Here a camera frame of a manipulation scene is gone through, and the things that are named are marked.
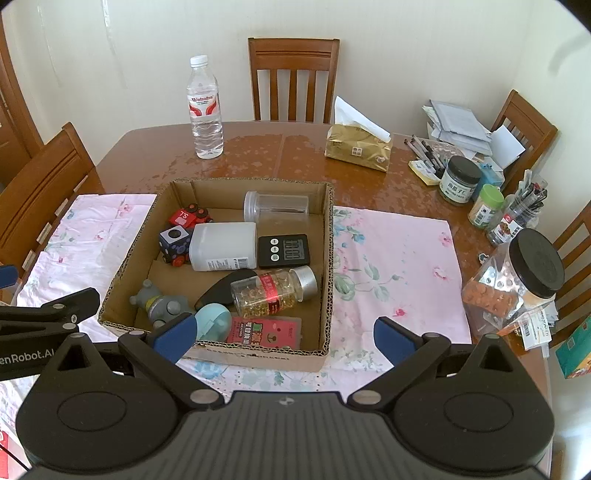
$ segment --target green jar lid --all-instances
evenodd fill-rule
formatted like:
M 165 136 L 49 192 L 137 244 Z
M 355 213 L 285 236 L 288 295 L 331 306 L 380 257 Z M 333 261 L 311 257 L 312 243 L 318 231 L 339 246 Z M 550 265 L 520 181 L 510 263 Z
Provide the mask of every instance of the green jar lid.
M 505 201 L 505 198 L 498 187 L 495 187 L 490 183 L 486 183 L 482 186 L 478 196 L 484 203 L 486 203 L 487 206 L 493 210 L 498 210 L 501 208 L 503 206 L 503 202 Z

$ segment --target screw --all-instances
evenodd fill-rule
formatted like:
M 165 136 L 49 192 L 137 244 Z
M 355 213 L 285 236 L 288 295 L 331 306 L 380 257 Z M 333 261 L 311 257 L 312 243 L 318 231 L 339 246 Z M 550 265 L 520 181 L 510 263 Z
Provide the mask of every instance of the screw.
M 208 388 L 195 390 L 189 395 L 189 399 L 191 399 L 193 403 L 199 405 L 209 405 L 210 403 L 217 401 L 218 398 L 219 394 L 215 390 L 210 390 Z
M 381 400 L 382 395 L 375 390 L 359 390 L 353 394 L 353 401 L 359 405 L 375 405 Z

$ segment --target white plastic bottle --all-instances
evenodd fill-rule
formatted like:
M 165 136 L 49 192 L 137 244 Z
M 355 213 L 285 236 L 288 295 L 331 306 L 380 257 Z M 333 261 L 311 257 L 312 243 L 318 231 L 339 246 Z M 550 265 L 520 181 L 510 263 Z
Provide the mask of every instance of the white plastic bottle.
M 207 66 L 207 55 L 191 58 L 187 86 L 189 112 L 199 158 L 215 158 L 223 152 L 222 115 L 217 80 Z

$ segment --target light blue egg toy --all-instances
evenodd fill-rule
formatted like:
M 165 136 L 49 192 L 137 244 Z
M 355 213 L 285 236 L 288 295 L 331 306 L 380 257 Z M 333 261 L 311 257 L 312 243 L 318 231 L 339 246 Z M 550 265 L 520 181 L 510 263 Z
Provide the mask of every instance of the light blue egg toy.
M 209 303 L 196 314 L 197 340 L 224 342 L 232 327 L 232 314 L 220 303 Z

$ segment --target tissue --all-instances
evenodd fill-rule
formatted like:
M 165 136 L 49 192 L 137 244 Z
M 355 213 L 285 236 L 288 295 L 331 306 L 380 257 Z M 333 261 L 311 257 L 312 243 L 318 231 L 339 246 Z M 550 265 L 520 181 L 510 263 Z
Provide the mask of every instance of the tissue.
M 390 134 L 337 97 L 335 125 L 330 127 L 324 155 L 386 172 L 391 152 Z
M 382 142 L 390 142 L 390 134 L 386 130 L 359 113 L 339 96 L 335 100 L 335 123 L 337 125 L 363 128 Z

